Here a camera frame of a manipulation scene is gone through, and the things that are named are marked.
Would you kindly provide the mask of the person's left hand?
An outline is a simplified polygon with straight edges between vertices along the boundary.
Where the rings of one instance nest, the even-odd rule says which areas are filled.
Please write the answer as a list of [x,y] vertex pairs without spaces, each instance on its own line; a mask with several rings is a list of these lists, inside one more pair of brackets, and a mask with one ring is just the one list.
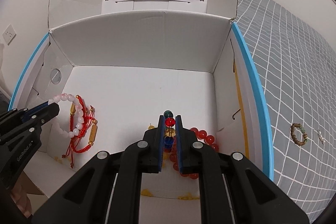
[[31,201],[27,196],[27,192],[24,190],[22,183],[18,180],[15,186],[10,191],[10,197],[23,213],[26,218],[29,218],[32,213]]

